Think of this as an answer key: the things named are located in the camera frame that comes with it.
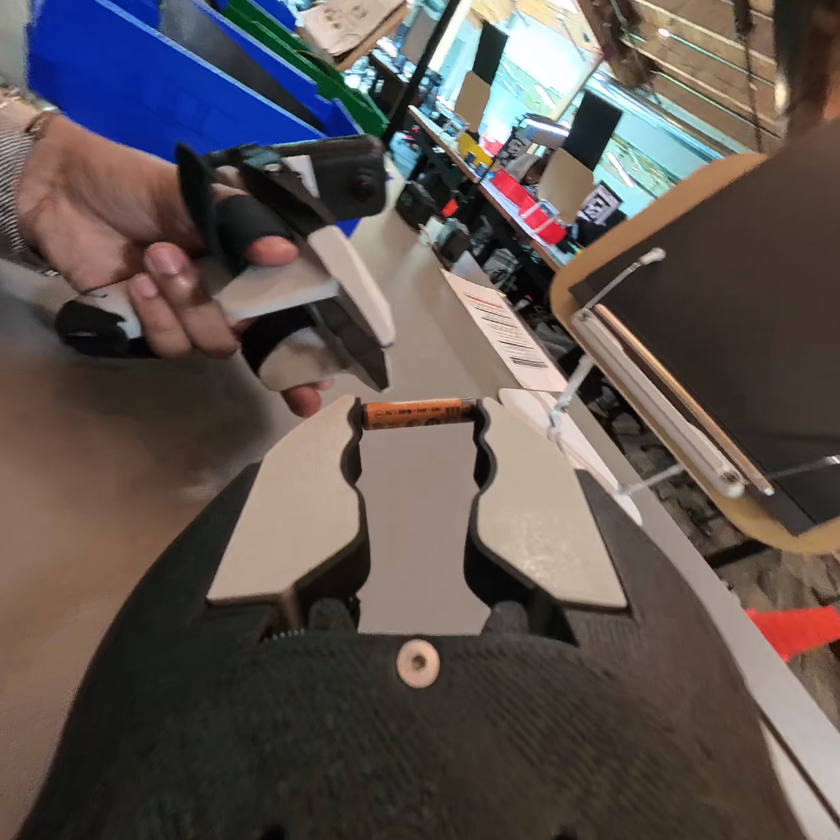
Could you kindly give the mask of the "person's left hand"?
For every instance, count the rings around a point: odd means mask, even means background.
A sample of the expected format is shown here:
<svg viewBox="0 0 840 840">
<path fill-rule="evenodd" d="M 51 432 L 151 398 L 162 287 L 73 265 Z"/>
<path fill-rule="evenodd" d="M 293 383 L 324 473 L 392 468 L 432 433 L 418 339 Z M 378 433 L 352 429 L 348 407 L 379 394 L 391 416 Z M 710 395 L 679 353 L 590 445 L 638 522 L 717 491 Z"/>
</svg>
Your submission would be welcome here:
<svg viewBox="0 0 840 840">
<path fill-rule="evenodd" d="M 127 281 L 152 350 L 223 360 L 238 333 L 194 266 L 200 238 L 173 164 L 49 115 L 20 176 L 16 212 L 24 242 L 78 292 Z"/>
</svg>

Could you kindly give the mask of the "metal wristwatch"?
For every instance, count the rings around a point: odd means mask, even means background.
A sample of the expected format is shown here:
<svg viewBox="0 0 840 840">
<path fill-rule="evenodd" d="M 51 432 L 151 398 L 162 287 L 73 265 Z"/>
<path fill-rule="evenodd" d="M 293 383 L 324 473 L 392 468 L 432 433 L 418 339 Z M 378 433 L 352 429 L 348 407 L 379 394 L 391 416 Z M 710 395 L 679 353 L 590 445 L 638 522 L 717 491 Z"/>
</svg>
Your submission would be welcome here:
<svg viewBox="0 0 840 840">
<path fill-rule="evenodd" d="M 1 135 L 2 138 L 33 136 L 39 138 L 47 123 L 61 112 L 44 105 L 28 93 L 1 83 Z"/>
</svg>

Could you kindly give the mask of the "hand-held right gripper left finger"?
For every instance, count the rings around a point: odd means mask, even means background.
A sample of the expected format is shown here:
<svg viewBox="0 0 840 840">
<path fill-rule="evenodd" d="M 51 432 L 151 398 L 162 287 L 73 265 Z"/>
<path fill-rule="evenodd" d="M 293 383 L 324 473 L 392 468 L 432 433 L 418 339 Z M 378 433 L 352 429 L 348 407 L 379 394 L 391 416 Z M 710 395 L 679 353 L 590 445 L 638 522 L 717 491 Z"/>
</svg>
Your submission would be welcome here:
<svg viewBox="0 0 840 840">
<path fill-rule="evenodd" d="M 306 612 L 357 598 L 371 571 L 361 477 L 361 401 L 337 400 L 263 458 L 207 592 L 215 605 L 279 603 Z"/>
</svg>

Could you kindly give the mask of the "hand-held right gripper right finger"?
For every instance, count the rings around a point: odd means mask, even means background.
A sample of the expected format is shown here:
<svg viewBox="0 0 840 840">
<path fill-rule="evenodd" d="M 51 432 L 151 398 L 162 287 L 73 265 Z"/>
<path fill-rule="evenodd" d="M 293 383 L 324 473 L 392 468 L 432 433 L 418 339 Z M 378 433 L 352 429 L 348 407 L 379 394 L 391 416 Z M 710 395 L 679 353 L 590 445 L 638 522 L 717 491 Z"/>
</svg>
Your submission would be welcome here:
<svg viewBox="0 0 840 840">
<path fill-rule="evenodd" d="M 468 547 L 560 606 L 618 613 L 628 601 L 567 455 L 497 400 L 474 409 Z"/>
</svg>

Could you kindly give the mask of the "white stand base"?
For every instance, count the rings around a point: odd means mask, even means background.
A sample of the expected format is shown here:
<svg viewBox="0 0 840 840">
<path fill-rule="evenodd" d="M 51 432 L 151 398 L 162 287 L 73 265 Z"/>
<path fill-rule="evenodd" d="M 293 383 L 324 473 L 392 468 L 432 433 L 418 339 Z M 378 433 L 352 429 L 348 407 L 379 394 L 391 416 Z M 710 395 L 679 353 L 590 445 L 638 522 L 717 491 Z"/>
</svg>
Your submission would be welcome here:
<svg viewBox="0 0 840 840">
<path fill-rule="evenodd" d="M 552 411 L 558 402 L 555 395 L 548 392 L 502 388 L 498 392 L 498 400 L 507 410 L 562 449 L 574 469 L 587 472 L 636 525 L 643 526 L 643 518 L 635 502 L 629 496 L 618 493 L 619 481 L 571 418 L 570 413 L 565 411 L 560 416 L 559 424 L 553 423 Z"/>
</svg>

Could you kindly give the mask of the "blue bin with sticker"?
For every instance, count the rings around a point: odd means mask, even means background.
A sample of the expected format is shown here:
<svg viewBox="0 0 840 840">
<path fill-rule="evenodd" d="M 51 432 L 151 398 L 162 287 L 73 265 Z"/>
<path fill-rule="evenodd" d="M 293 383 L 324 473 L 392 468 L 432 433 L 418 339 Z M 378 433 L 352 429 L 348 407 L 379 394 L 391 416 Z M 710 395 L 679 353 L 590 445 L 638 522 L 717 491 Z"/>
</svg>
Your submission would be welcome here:
<svg viewBox="0 0 840 840">
<path fill-rule="evenodd" d="M 328 135 L 237 80 L 213 58 L 194 2 L 32 2 L 27 80 L 69 119 L 113 142 L 174 161 L 241 144 Z"/>
</svg>

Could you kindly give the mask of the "red bin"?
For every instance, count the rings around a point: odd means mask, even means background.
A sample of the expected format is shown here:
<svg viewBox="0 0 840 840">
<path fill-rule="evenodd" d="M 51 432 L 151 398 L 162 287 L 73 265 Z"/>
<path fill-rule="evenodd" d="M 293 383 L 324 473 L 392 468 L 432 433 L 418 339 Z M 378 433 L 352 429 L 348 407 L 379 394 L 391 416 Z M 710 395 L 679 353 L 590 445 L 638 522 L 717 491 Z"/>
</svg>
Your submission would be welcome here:
<svg viewBox="0 0 840 840">
<path fill-rule="evenodd" d="M 532 195 L 528 188 L 506 171 L 498 171 L 485 181 L 484 188 L 503 215 L 515 228 L 543 246 L 554 247 L 567 239 L 568 229 L 560 215 L 546 202 Z"/>
</svg>

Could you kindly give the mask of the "black metal pole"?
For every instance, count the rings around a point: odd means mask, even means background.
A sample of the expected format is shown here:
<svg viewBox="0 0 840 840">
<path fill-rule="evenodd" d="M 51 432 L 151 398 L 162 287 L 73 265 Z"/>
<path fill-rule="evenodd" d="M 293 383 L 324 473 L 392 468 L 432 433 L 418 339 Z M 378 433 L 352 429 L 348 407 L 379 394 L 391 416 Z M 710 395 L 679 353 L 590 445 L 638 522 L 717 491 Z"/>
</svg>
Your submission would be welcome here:
<svg viewBox="0 0 840 840">
<path fill-rule="evenodd" d="M 409 81 L 405 84 L 399 98 L 391 111 L 385 131 L 381 137 L 383 146 L 388 150 L 394 135 L 403 129 L 404 121 L 409 107 L 413 104 L 415 95 L 423 81 L 433 58 L 438 53 L 438 48 L 441 46 L 445 36 L 455 35 L 457 24 L 455 17 L 460 11 L 469 11 L 469 2 L 466 1 L 447 1 L 444 11 L 440 19 L 436 22 L 433 28 L 423 53 L 420 55 L 418 62 L 415 64 L 413 74 Z"/>
</svg>

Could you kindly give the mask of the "brown cardboard board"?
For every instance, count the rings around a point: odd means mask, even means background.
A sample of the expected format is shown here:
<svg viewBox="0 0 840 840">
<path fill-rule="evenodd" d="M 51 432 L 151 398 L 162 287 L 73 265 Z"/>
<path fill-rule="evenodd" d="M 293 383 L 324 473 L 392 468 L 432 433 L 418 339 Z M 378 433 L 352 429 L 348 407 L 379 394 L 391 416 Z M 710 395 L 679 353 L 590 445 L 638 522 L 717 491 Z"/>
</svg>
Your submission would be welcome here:
<svg viewBox="0 0 840 840">
<path fill-rule="evenodd" d="M 337 70 L 368 56 L 408 14 L 406 1 L 325 1 L 300 14 L 296 35 Z"/>
</svg>

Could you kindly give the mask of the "green storage bin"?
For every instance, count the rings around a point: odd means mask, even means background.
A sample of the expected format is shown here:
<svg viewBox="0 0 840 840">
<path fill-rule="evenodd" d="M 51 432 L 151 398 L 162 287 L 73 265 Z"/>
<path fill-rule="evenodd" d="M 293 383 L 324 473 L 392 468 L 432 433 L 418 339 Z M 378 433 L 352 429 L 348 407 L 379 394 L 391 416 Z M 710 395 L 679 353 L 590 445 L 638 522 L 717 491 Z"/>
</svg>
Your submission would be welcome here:
<svg viewBox="0 0 840 840">
<path fill-rule="evenodd" d="M 286 3 L 232 1 L 221 2 L 220 8 L 233 24 L 313 81 L 322 99 L 341 102 L 363 133 L 382 137 L 388 118 L 367 93 L 349 87 L 343 74 L 302 40 Z"/>
</svg>

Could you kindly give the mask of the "printed paper sheets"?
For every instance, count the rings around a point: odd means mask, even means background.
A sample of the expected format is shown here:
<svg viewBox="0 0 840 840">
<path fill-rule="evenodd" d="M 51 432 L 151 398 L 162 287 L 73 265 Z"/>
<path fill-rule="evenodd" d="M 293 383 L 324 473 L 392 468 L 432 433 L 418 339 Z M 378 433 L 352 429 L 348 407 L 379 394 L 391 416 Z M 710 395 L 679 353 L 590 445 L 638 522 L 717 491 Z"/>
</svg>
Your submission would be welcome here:
<svg viewBox="0 0 840 840">
<path fill-rule="evenodd" d="M 565 390 L 563 374 L 496 288 L 446 269 L 440 273 L 521 389 L 546 393 Z"/>
</svg>

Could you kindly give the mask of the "orange battery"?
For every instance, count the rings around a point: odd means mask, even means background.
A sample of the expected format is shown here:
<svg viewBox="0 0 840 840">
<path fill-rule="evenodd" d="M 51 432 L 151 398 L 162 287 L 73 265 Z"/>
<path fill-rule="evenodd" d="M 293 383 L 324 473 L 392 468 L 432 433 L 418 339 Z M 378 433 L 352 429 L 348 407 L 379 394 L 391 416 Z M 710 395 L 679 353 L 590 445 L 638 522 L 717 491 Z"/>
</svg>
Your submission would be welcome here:
<svg viewBox="0 0 840 840">
<path fill-rule="evenodd" d="M 470 423 L 477 400 L 462 397 L 411 402 L 368 402 L 361 407 L 365 431 Z"/>
</svg>

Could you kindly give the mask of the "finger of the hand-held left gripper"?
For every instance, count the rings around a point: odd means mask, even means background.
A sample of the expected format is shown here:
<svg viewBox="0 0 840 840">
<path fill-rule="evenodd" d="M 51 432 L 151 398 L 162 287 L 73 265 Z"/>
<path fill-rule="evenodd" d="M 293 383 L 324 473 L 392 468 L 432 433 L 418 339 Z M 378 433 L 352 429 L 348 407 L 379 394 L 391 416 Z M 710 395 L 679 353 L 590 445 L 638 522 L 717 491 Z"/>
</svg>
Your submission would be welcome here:
<svg viewBox="0 0 840 840">
<path fill-rule="evenodd" d="M 347 374 L 364 382 L 354 351 L 364 348 L 364 333 L 354 327 L 332 331 L 303 327 L 289 334 L 269 326 L 254 327 L 254 373 L 273 392 Z"/>
<path fill-rule="evenodd" d="M 354 351 L 364 369 L 364 384 L 378 392 L 391 386 L 388 350 L 396 337 L 392 308 L 343 231 L 322 227 L 299 239 L 299 256 L 280 267 L 250 266 L 236 273 L 220 248 L 211 251 L 215 299 L 233 322 L 247 322 L 240 350 L 254 372 L 254 327 L 289 334 L 303 327 L 364 333 Z"/>
</svg>

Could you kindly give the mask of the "black device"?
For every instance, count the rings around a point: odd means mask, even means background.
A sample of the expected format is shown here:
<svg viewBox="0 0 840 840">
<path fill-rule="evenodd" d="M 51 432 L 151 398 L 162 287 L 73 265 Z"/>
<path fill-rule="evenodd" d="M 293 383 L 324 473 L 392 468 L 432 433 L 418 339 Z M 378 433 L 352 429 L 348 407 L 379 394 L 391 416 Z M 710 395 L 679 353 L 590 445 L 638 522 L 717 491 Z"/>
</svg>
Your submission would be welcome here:
<svg viewBox="0 0 840 840">
<path fill-rule="evenodd" d="M 446 219 L 432 241 L 433 252 L 445 269 L 450 269 L 455 262 L 471 249 L 469 228 L 458 219 Z"/>
<path fill-rule="evenodd" d="M 395 201 L 395 212 L 411 229 L 419 231 L 437 217 L 438 209 L 434 199 L 424 185 L 405 182 Z"/>
</svg>

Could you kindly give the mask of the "orange object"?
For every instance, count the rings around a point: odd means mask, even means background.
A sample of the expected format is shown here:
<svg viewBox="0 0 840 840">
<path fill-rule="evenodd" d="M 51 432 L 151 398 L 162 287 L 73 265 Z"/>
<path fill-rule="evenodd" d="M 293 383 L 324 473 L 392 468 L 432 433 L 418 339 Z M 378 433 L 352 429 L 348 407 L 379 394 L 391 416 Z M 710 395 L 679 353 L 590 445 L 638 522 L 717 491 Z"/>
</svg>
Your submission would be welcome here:
<svg viewBox="0 0 840 840">
<path fill-rule="evenodd" d="M 836 605 L 776 612 L 749 609 L 744 613 L 784 662 L 839 640 Z"/>
</svg>

